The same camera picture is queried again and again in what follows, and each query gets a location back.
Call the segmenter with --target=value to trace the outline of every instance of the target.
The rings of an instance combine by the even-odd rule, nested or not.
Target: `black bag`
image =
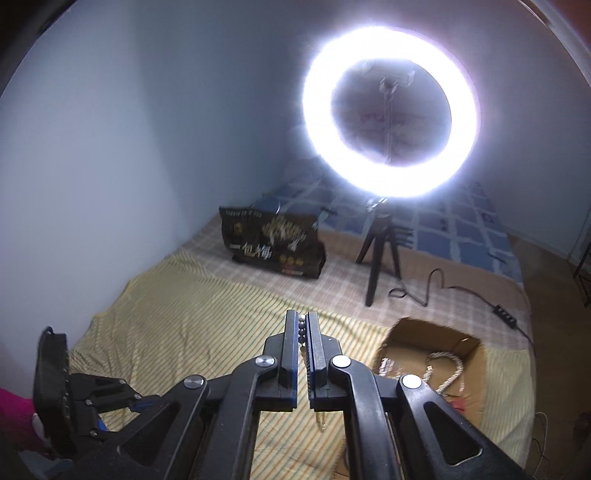
[[[237,262],[298,277],[318,278],[326,253],[314,215],[220,207],[224,245]]]

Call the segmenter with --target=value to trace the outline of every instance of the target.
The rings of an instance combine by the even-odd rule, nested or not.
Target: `wooden floor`
[[[591,307],[585,309],[565,260],[529,242],[511,238],[532,308],[536,348],[536,410],[548,415],[545,455],[536,478],[559,479],[577,452],[574,422],[591,411]],[[543,439],[541,422],[534,437]],[[532,472],[540,454],[532,443],[526,470]]]

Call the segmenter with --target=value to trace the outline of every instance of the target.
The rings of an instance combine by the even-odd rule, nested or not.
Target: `yellow striped cloth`
[[[214,278],[181,251],[131,280],[113,306],[95,316],[70,353],[71,371],[124,378],[142,395],[164,394],[187,375],[219,377],[261,353],[265,338],[283,330],[288,309],[312,308]],[[318,314],[322,332],[338,338],[343,353],[372,365],[388,327]],[[326,429],[319,430],[299,364],[298,409],[261,414],[253,479],[333,476],[343,447],[342,415],[327,414]],[[128,410],[102,415],[111,430],[133,416]]]

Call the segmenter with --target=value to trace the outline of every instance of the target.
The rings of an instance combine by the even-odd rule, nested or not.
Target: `open cardboard box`
[[[447,401],[461,405],[460,412],[480,428],[486,364],[484,346],[477,338],[449,327],[403,318],[390,330],[372,369],[378,373],[382,358],[389,358],[394,365],[388,377],[415,374],[422,378],[427,370],[427,355],[433,352],[451,352],[462,360],[462,375],[443,394]],[[456,364],[449,358],[431,360],[430,365],[433,374],[429,385],[433,390],[456,372]],[[334,478],[347,477],[348,470],[341,457]]]

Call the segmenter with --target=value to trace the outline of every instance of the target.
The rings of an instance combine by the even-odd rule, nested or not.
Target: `ring light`
[[[332,94],[345,71],[360,61],[402,59],[424,68],[440,85],[452,127],[440,153],[397,167],[374,163],[345,145],[332,115]],[[331,41],[306,77],[303,110],[308,135],[324,160],[353,185],[382,197],[417,196],[442,184],[468,157],[478,134],[476,98],[460,68],[424,37],[406,30],[366,27]]]

